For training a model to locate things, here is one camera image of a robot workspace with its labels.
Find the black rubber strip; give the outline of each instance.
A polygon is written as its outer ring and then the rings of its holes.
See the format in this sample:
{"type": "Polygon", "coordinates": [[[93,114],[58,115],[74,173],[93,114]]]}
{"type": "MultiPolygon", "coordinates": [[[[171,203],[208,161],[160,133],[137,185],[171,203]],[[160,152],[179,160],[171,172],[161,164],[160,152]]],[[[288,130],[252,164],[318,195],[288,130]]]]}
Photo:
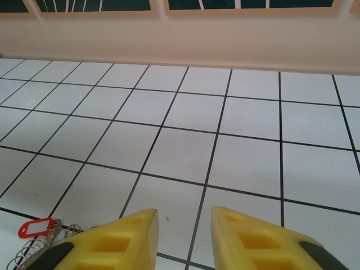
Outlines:
{"type": "Polygon", "coordinates": [[[307,241],[301,241],[299,244],[323,270],[349,270],[324,247],[307,241]]]}
{"type": "Polygon", "coordinates": [[[27,270],[54,270],[73,248],[74,244],[71,242],[54,246],[45,251],[27,270]]]}

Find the black grout line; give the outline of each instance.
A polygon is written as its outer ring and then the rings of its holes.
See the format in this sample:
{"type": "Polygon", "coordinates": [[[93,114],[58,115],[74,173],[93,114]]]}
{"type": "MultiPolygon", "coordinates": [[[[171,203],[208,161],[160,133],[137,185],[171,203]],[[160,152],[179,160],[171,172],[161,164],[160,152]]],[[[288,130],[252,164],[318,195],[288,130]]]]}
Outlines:
{"type": "Polygon", "coordinates": [[[207,265],[203,265],[203,264],[200,264],[200,263],[194,263],[194,262],[188,262],[187,260],[177,258],[177,257],[171,256],[171,255],[167,255],[167,254],[164,254],[164,253],[160,253],[160,252],[157,253],[157,256],[161,257],[161,258],[164,258],[164,259],[167,259],[167,260],[173,260],[174,262],[178,262],[178,263],[182,263],[182,264],[188,263],[190,266],[194,266],[194,267],[204,269],[204,270],[215,270],[213,267],[210,267],[210,266],[207,266],[207,265]]]}
{"type": "Polygon", "coordinates": [[[0,78],[2,79],[2,77],[4,77],[6,74],[8,74],[9,72],[13,71],[13,69],[17,68],[20,64],[22,64],[25,61],[25,59],[23,59],[20,63],[18,63],[16,66],[14,66],[12,69],[10,69],[7,73],[3,74],[0,78]]]}
{"type": "Polygon", "coordinates": [[[219,132],[219,135],[238,137],[238,138],[246,138],[246,139],[254,139],[254,140],[261,140],[261,141],[269,141],[269,142],[279,142],[278,139],[268,139],[268,138],[260,138],[260,137],[245,136],[245,135],[238,135],[238,134],[229,134],[229,133],[222,133],[222,132],[219,132]]]}
{"type": "Polygon", "coordinates": [[[313,145],[311,143],[304,143],[304,142],[291,142],[291,141],[282,141],[283,143],[289,143],[291,145],[303,145],[303,146],[313,146],[313,147],[320,147],[320,148],[327,148],[327,149],[334,149],[334,150],[343,150],[343,151],[353,151],[349,148],[342,148],[336,146],[326,146],[326,145],[313,145]]]}
{"type": "MultiPolygon", "coordinates": [[[[107,72],[114,66],[114,64],[112,64],[109,69],[104,73],[104,75],[98,80],[98,82],[96,83],[96,85],[101,81],[101,79],[107,74],[107,72]]],[[[140,80],[142,79],[142,77],[144,76],[145,72],[149,69],[149,65],[147,66],[147,68],[145,69],[145,71],[143,72],[143,74],[140,76],[139,80],[137,81],[136,85],[140,82],[140,80]]],[[[115,114],[115,116],[113,117],[113,119],[111,120],[111,122],[109,123],[109,125],[107,126],[107,128],[105,129],[105,131],[103,132],[103,134],[101,135],[100,139],[97,141],[97,143],[95,144],[95,146],[93,147],[92,151],[90,152],[90,154],[88,155],[88,157],[86,158],[85,162],[83,163],[83,165],[80,167],[79,171],[77,172],[77,174],[75,175],[75,177],[73,178],[73,180],[70,182],[70,184],[67,186],[66,190],[64,191],[64,193],[62,194],[62,196],[60,197],[60,199],[58,200],[58,202],[56,203],[56,205],[54,206],[54,208],[52,209],[52,211],[49,214],[49,217],[51,217],[55,210],[57,209],[57,207],[60,205],[60,203],[62,202],[63,198],[65,197],[65,195],[67,194],[68,190],[70,189],[71,185],[74,183],[74,181],[76,180],[76,178],[78,177],[78,175],[80,174],[80,172],[83,170],[83,168],[85,167],[86,163],[88,162],[88,160],[90,159],[91,155],[94,153],[95,149],[97,148],[97,146],[99,145],[99,143],[101,142],[101,140],[103,139],[103,137],[105,136],[106,132],[110,129],[112,123],[114,122],[115,118],[117,117],[117,115],[120,113],[121,109],[124,107],[125,103],[128,101],[130,95],[132,94],[132,92],[134,91],[134,89],[132,89],[129,93],[129,95],[126,97],[125,101],[123,102],[123,104],[121,105],[121,107],[119,108],[118,112],[115,114]]]]}
{"type": "Polygon", "coordinates": [[[231,98],[241,98],[241,99],[245,99],[245,100],[263,100],[263,101],[275,101],[275,102],[279,102],[279,100],[273,100],[273,99],[271,99],[271,98],[244,97],[244,96],[227,96],[227,97],[231,97],[231,98]]]}
{"type": "Polygon", "coordinates": [[[22,84],[17,90],[15,90],[14,92],[12,92],[7,98],[5,98],[2,102],[0,102],[0,105],[3,104],[4,102],[6,102],[10,97],[12,97],[17,91],[19,91],[20,89],[22,89],[22,87],[24,85],[26,85],[26,83],[28,82],[25,82],[24,84],[22,84]]]}
{"type": "Polygon", "coordinates": [[[26,166],[23,167],[23,169],[20,171],[20,173],[15,177],[15,179],[5,188],[5,190],[1,193],[0,195],[0,199],[2,198],[2,196],[4,196],[4,194],[6,193],[6,191],[9,190],[9,188],[16,182],[16,180],[21,176],[21,174],[24,172],[24,170],[27,169],[27,167],[30,165],[30,163],[36,158],[36,155],[34,155],[32,157],[32,159],[30,159],[30,161],[26,164],[26,166]]]}
{"type": "Polygon", "coordinates": [[[216,134],[216,132],[214,132],[214,131],[199,130],[199,129],[192,129],[192,128],[178,128],[178,127],[171,127],[168,125],[164,125],[163,128],[177,129],[180,131],[193,131],[193,132],[200,132],[200,133],[207,133],[207,134],[216,134]]]}
{"type": "Polygon", "coordinates": [[[4,137],[0,138],[0,142],[2,142],[18,125],[20,125],[20,123],[21,123],[22,121],[24,121],[25,118],[27,118],[28,115],[29,115],[31,112],[32,112],[32,111],[29,111],[28,114],[26,114],[15,126],[12,127],[12,129],[9,130],[8,133],[5,134],[4,137]]]}
{"type": "Polygon", "coordinates": [[[346,210],[346,209],[340,209],[340,208],[335,208],[335,207],[326,206],[326,205],[312,204],[311,202],[296,201],[296,200],[291,200],[291,199],[284,199],[284,201],[287,202],[287,203],[306,205],[306,206],[311,206],[311,207],[315,207],[315,208],[332,210],[332,211],[335,211],[335,212],[347,213],[347,214],[351,214],[351,215],[360,215],[360,212],[356,212],[356,211],[352,211],[352,210],[346,210]]]}
{"type": "MultiPolygon", "coordinates": [[[[58,82],[49,82],[49,81],[43,81],[43,80],[24,80],[24,79],[8,79],[8,78],[1,78],[3,80],[17,80],[22,82],[35,82],[35,83],[58,83],[58,82]]],[[[95,87],[103,87],[103,88],[120,88],[120,89],[130,89],[131,87],[122,87],[122,86],[106,86],[106,85],[93,85],[93,84],[80,84],[80,83],[64,83],[61,82],[61,84],[70,85],[70,86],[95,86],[95,87]]],[[[136,90],[140,91],[153,91],[153,92],[165,92],[165,93],[175,93],[175,91],[170,90],[159,90],[159,89],[145,89],[145,88],[135,88],[136,90]]],[[[182,92],[179,91],[181,94],[189,94],[189,95],[199,95],[199,96],[214,96],[214,97],[224,97],[222,94],[206,94],[206,93],[193,93],[193,92],[182,92]]],[[[258,97],[244,97],[244,96],[227,96],[231,98],[241,98],[241,99],[247,99],[247,100],[263,100],[263,101],[278,101],[273,100],[270,98],[258,98],[258,97]]],[[[310,104],[310,105],[320,105],[320,106],[332,106],[332,107],[340,107],[340,105],[337,104],[328,104],[328,103],[317,103],[317,102],[305,102],[305,101],[293,101],[293,100],[282,100],[282,102],[285,103],[295,103],[295,104],[310,104]]],[[[352,107],[352,108],[359,108],[360,106],[349,106],[349,105],[343,105],[344,107],[352,107]]]]}
{"type": "MultiPolygon", "coordinates": [[[[46,66],[44,66],[42,69],[40,69],[34,76],[32,76],[30,78],[30,80],[35,77],[36,75],[38,75],[41,71],[43,71],[48,65],[50,65],[52,63],[52,61],[50,61],[46,66]]],[[[7,101],[10,97],[12,97],[17,91],[19,91],[20,89],[22,89],[22,87],[24,87],[30,80],[20,80],[22,82],[25,82],[21,87],[19,87],[16,91],[14,91],[14,93],[12,93],[10,96],[8,96],[7,98],[5,98],[5,100],[3,100],[1,104],[3,104],[5,101],[7,101]]]]}
{"type": "MultiPolygon", "coordinates": [[[[31,78],[35,77],[36,75],[38,75],[43,69],[45,69],[50,63],[48,63],[45,67],[43,67],[40,71],[38,71],[34,76],[32,76],[31,78]]],[[[22,89],[22,87],[24,87],[28,82],[24,83],[18,90],[16,90],[13,94],[11,94],[10,96],[8,96],[3,102],[1,102],[1,104],[3,104],[8,98],[10,98],[12,95],[14,95],[17,91],[19,91],[20,89],[22,89]]],[[[4,137],[2,137],[0,139],[0,142],[2,142],[3,139],[5,139],[23,120],[25,120],[25,118],[27,118],[29,116],[29,114],[36,109],[37,106],[39,106],[39,104],[41,102],[43,102],[45,100],[45,98],[47,98],[60,84],[58,84],[57,86],[55,86],[34,108],[32,108],[31,110],[29,110],[29,113],[26,114],[24,116],[24,118],[22,118],[4,137]]]]}
{"type": "Polygon", "coordinates": [[[216,190],[223,190],[223,191],[229,191],[229,192],[234,192],[234,193],[246,194],[246,195],[261,197],[261,198],[270,199],[270,200],[277,200],[277,201],[281,200],[279,197],[275,197],[275,196],[270,196],[270,195],[265,195],[265,194],[250,192],[250,191],[244,191],[244,190],[235,190],[233,188],[214,186],[212,184],[208,184],[207,187],[213,188],[216,190]]]}
{"type": "MultiPolygon", "coordinates": [[[[39,113],[45,113],[45,114],[58,114],[58,115],[65,115],[65,116],[72,116],[72,117],[80,117],[80,118],[87,118],[87,119],[96,119],[96,120],[104,120],[104,121],[112,121],[111,119],[106,118],[98,118],[98,117],[92,117],[92,116],[85,116],[85,115],[74,115],[74,114],[64,114],[61,112],[52,112],[52,111],[41,111],[36,109],[24,109],[24,108],[16,108],[16,107],[9,107],[9,106],[1,106],[8,109],[16,109],[16,110],[25,110],[25,111],[35,111],[39,113]]],[[[124,121],[124,120],[113,120],[114,122],[119,123],[129,123],[129,124],[137,124],[137,125],[148,125],[151,127],[160,127],[161,125],[156,124],[147,124],[147,123],[141,123],[141,122],[133,122],[133,121],[124,121]]],[[[164,125],[163,128],[171,128],[171,129],[178,129],[181,131],[193,131],[193,132],[201,132],[201,133],[209,133],[209,134],[216,134],[216,132],[213,131],[206,131],[206,130],[199,130],[199,129],[190,129],[190,128],[180,128],[180,127],[170,127],[167,125],[164,125]]],[[[239,137],[239,138],[248,138],[248,139],[254,139],[254,140],[262,140],[262,141],[270,141],[270,142],[280,142],[278,139],[269,139],[269,138],[261,138],[261,137],[253,137],[253,136],[245,136],[245,135],[239,135],[239,134],[229,134],[229,133],[222,133],[219,132],[219,135],[222,136],[231,136],[231,137],[239,137]]],[[[320,147],[320,148],[327,148],[327,149],[334,149],[334,150],[343,150],[343,151],[353,151],[350,148],[342,148],[342,147],[335,147],[335,146],[326,146],[326,145],[314,145],[311,143],[303,143],[303,142],[292,142],[292,141],[282,141],[283,143],[289,143],[293,145],[303,145],[303,146],[313,146],[313,147],[320,147]]]]}
{"type": "MultiPolygon", "coordinates": [[[[75,69],[73,69],[65,78],[64,78],[64,80],[75,70],[75,69]]],[[[50,91],[50,93],[48,94],[48,95],[46,95],[46,97],[45,98],[47,98],[58,86],[60,85],[60,83],[53,89],[53,90],[51,90],[50,91]]],[[[45,98],[43,98],[38,104],[37,104],[37,106],[39,106],[39,104],[41,103],[41,102],[43,102],[43,100],[45,100],[45,98]]],[[[29,113],[11,130],[11,131],[13,131],[34,109],[36,109],[36,107],[37,106],[35,106],[31,111],[29,111],[29,113]]],[[[21,172],[16,176],[16,178],[7,186],[7,188],[1,193],[1,195],[0,195],[0,198],[6,193],[6,191],[8,191],[9,190],[9,188],[15,183],[15,181],[21,176],[21,174],[24,172],[24,170],[31,164],[31,162],[33,162],[33,160],[39,155],[39,153],[41,152],[41,150],[44,148],[44,146],[43,147],[41,147],[41,149],[33,156],[33,158],[26,164],[26,166],[21,170],[21,172]]]]}
{"type": "Polygon", "coordinates": [[[343,102],[341,101],[340,92],[339,92],[339,89],[338,89],[338,85],[336,84],[336,80],[335,80],[335,76],[334,76],[334,75],[332,75],[332,81],[334,82],[335,91],[336,91],[337,97],[338,97],[338,99],[339,99],[341,112],[343,113],[346,130],[347,130],[348,135],[349,135],[349,140],[350,140],[351,148],[352,148],[352,150],[353,150],[353,152],[354,152],[354,157],[355,157],[356,165],[357,165],[357,167],[358,167],[358,171],[359,171],[359,174],[360,174],[360,162],[359,162],[359,157],[358,157],[358,155],[357,155],[357,153],[356,153],[356,148],[355,148],[353,136],[351,135],[349,123],[348,123],[347,116],[346,116],[346,113],[345,113],[345,110],[344,110],[343,102]]]}
{"type": "Polygon", "coordinates": [[[171,181],[175,181],[175,182],[179,182],[179,183],[185,183],[185,184],[190,184],[190,185],[194,185],[194,186],[201,186],[203,187],[205,184],[203,183],[199,183],[199,182],[191,182],[188,180],[182,180],[182,179],[178,179],[178,178],[173,178],[173,177],[167,177],[167,176],[163,176],[163,175],[156,175],[156,174],[152,174],[152,173],[144,173],[142,172],[141,175],[143,176],[150,176],[150,177],[156,177],[156,178],[161,178],[161,179],[166,179],[166,180],[171,180],[171,181]]]}
{"type": "Polygon", "coordinates": [[[343,107],[360,109],[360,106],[343,105],[343,107]]]}
{"type": "Polygon", "coordinates": [[[27,214],[24,214],[24,213],[21,213],[21,212],[18,212],[18,211],[14,211],[14,210],[11,210],[11,209],[7,209],[7,208],[4,208],[4,207],[0,207],[0,211],[6,212],[6,213],[10,213],[10,214],[13,214],[13,215],[17,215],[17,216],[19,216],[19,217],[32,219],[32,220],[39,219],[39,218],[34,217],[34,216],[32,216],[32,215],[27,215],[27,214]]]}
{"type": "Polygon", "coordinates": [[[169,108],[168,108],[168,110],[167,110],[167,112],[166,112],[166,114],[165,114],[165,116],[164,116],[163,122],[161,123],[161,126],[160,126],[159,130],[157,131],[157,134],[156,134],[156,136],[155,136],[155,139],[154,139],[154,141],[153,141],[153,143],[152,143],[152,145],[151,145],[151,147],[150,147],[150,149],[149,149],[149,152],[147,153],[147,156],[146,156],[146,158],[145,158],[145,160],[144,160],[144,163],[143,163],[142,166],[141,166],[139,175],[137,176],[137,178],[136,178],[136,180],[135,180],[135,182],[134,182],[134,185],[133,185],[133,187],[132,187],[132,189],[131,189],[131,191],[130,191],[130,194],[129,194],[126,202],[125,202],[125,205],[124,205],[124,207],[123,207],[123,210],[122,210],[121,213],[120,213],[120,217],[119,217],[119,218],[121,218],[121,217],[124,215],[124,213],[125,213],[125,211],[126,211],[126,208],[127,208],[128,205],[129,205],[129,202],[130,202],[130,200],[131,200],[132,195],[134,194],[134,191],[135,191],[135,188],[136,188],[136,186],[137,186],[137,183],[138,183],[139,180],[140,180],[140,176],[141,176],[141,174],[142,174],[142,172],[143,172],[143,170],[144,170],[144,168],[145,168],[145,165],[146,165],[146,163],[147,163],[147,161],[148,161],[148,159],[149,159],[149,157],[150,157],[150,155],[151,155],[152,149],[154,149],[155,143],[156,143],[156,141],[157,141],[158,138],[159,138],[160,132],[161,132],[161,130],[162,130],[164,124],[165,124],[165,121],[166,121],[166,119],[167,119],[167,117],[168,117],[168,115],[169,115],[169,113],[170,113],[170,110],[171,110],[171,108],[172,108],[172,106],[173,106],[173,104],[174,104],[174,101],[175,101],[175,99],[176,99],[176,96],[177,96],[177,94],[178,94],[178,92],[179,92],[179,90],[180,90],[180,88],[181,88],[181,85],[182,85],[182,83],[183,83],[183,81],[184,81],[184,79],[185,79],[185,76],[186,76],[188,70],[189,70],[189,67],[186,69],[186,71],[185,71],[185,73],[184,73],[184,75],[183,75],[183,77],[182,77],[182,79],[181,79],[181,81],[180,81],[179,87],[178,87],[178,89],[177,89],[177,91],[176,91],[176,93],[175,93],[175,95],[174,95],[174,97],[173,97],[173,99],[172,99],[172,101],[171,101],[171,103],[170,103],[170,105],[169,105],[169,108]]]}
{"type": "Polygon", "coordinates": [[[97,163],[93,163],[93,162],[85,162],[85,164],[91,165],[91,166],[102,167],[102,168],[106,168],[106,169],[119,170],[121,172],[134,173],[134,174],[139,173],[136,170],[123,169],[123,168],[118,168],[118,167],[113,167],[113,166],[108,166],[108,165],[103,165],[103,164],[97,164],[97,163]]]}
{"type": "Polygon", "coordinates": [[[280,224],[285,227],[285,213],[284,213],[284,156],[282,148],[282,107],[281,107],[281,72],[279,75],[279,128],[280,128],[280,224]]]}
{"type": "Polygon", "coordinates": [[[186,264],[186,266],[185,266],[185,270],[188,270],[188,269],[189,269],[189,262],[191,261],[192,251],[193,251],[194,245],[195,245],[195,238],[196,238],[196,234],[197,234],[197,229],[198,229],[198,227],[199,227],[201,211],[202,211],[203,205],[204,205],[206,188],[207,188],[207,186],[208,186],[209,177],[210,177],[210,172],[211,172],[212,165],[213,165],[215,150],[216,150],[216,146],[217,146],[217,142],[218,142],[218,138],[219,138],[219,133],[220,133],[221,122],[222,122],[223,115],[224,115],[224,110],[225,110],[226,98],[227,98],[227,94],[228,94],[229,87],[230,87],[231,76],[232,76],[232,69],[230,70],[229,79],[228,79],[227,86],[226,86],[226,92],[225,92],[225,97],[224,97],[224,101],[223,101],[223,106],[222,106],[222,108],[221,108],[221,113],[220,113],[220,117],[219,117],[218,128],[217,128],[216,135],[215,135],[215,139],[214,139],[213,149],[212,149],[212,151],[211,151],[211,156],[210,156],[210,160],[209,160],[208,171],[207,171],[207,173],[206,173],[206,178],[205,178],[205,183],[204,183],[204,189],[203,189],[202,194],[201,194],[199,209],[198,209],[198,211],[197,211],[197,216],[196,216],[195,226],[194,226],[193,233],[192,233],[192,237],[191,237],[189,252],[188,252],[188,254],[187,254],[187,264],[186,264]]]}
{"type": "Polygon", "coordinates": [[[34,154],[34,155],[37,153],[35,151],[30,151],[30,150],[25,150],[25,149],[20,149],[20,148],[15,148],[15,147],[11,147],[11,146],[5,146],[5,145],[0,145],[0,148],[10,149],[10,150],[14,150],[14,151],[20,151],[20,152],[25,152],[25,153],[30,153],[30,154],[34,154]]]}

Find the red key tag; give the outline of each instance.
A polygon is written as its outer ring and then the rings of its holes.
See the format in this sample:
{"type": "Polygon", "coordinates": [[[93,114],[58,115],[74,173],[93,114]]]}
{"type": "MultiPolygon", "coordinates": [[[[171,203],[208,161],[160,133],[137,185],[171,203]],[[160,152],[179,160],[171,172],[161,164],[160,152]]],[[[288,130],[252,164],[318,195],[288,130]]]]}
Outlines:
{"type": "Polygon", "coordinates": [[[32,238],[40,235],[47,235],[55,228],[55,221],[52,218],[42,218],[26,222],[21,226],[17,235],[21,239],[32,238]]]}

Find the framed picture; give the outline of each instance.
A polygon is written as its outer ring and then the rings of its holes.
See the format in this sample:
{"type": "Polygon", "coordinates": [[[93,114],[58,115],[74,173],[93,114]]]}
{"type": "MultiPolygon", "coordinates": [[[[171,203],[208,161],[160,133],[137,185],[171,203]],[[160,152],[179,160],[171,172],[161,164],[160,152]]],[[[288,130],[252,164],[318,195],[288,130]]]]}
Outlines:
{"type": "Polygon", "coordinates": [[[155,0],[32,0],[41,17],[155,15],[155,0]]]}
{"type": "Polygon", "coordinates": [[[360,13],[360,0],[354,0],[350,13],[360,13]]]}
{"type": "Polygon", "coordinates": [[[32,18],[34,14],[26,1],[0,0],[0,18],[32,18]]]}
{"type": "Polygon", "coordinates": [[[167,15],[332,14],[340,0],[164,0],[167,15]]]}

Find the rectangular hole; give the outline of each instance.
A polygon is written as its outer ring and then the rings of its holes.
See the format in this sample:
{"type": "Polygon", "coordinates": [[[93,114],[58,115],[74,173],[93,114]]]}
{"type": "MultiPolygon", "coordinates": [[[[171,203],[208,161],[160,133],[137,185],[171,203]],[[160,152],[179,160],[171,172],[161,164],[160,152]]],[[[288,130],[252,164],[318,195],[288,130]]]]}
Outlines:
{"type": "Polygon", "coordinates": [[[291,258],[253,258],[257,270],[300,270],[291,258]]]}
{"type": "Polygon", "coordinates": [[[115,265],[78,263],[74,270],[114,270],[115,265]]]}
{"type": "Polygon", "coordinates": [[[124,252],[131,242],[130,237],[104,235],[91,247],[95,252],[124,252]]]}
{"type": "Polygon", "coordinates": [[[243,232],[240,239],[246,249],[279,249],[280,243],[266,232],[243,232]]]}

